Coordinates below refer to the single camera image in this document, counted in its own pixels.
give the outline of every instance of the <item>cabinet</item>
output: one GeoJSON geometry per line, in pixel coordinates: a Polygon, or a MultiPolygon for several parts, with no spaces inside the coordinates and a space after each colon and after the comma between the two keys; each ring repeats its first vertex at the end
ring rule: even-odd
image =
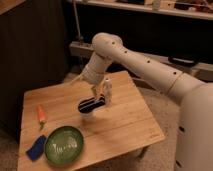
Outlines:
{"type": "Polygon", "coordinates": [[[0,123],[19,137],[23,94],[68,72],[60,0],[29,0],[0,15],[0,123]]]}

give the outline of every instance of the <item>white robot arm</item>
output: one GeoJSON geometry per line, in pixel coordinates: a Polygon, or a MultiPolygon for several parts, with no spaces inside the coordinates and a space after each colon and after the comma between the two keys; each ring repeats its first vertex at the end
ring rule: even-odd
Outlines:
{"type": "Polygon", "coordinates": [[[107,67],[116,61],[170,97],[181,106],[175,170],[212,171],[213,84],[125,48],[115,35],[99,33],[92,45],[94,53],[82,72],[83,79],[100,84],[107,67]]]}

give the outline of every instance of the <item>carrot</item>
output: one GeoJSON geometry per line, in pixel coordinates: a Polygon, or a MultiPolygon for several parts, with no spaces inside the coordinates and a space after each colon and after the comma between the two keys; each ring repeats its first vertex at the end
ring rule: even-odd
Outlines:
{"type": "Polygon", "coordinates": [[[41,128],[40,128],[40,130],[41,130],[43,128],[44,124],[47,121],[44,109],[43,109],[43,107],[41,105],[37,106],[37,114],[38,114],[39,124],[41,125],[41,128]]]}

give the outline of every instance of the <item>wood grain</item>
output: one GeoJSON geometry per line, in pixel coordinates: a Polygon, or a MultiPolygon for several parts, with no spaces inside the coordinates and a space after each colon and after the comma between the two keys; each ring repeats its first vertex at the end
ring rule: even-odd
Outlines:
{"type": "Polygon", "coordinates": [[[92,96],[90,85],[64,83],[29,91],[25,94],[22,116],[18,170],[55,170],[44,155],[31,162],[25,151],[36,138],[48,136],[64,125],[77,127],[84,136],[84,149],[73,164],[57,170],[76,170],[118,155],[148,146],[164,139],[164,135],[127,72],[109,74],[112,80],[112,103],[93,111],[93,119],[85,121],[77,110],[80,101],[92,96]],[[39,132],[36,106],[42,104],[47,124],[39,132]]]}
{"type": "Polygon", "coordinates": [[[23,3],[25,0],[1,0],[0,1],[0,15],[23,3]]]}

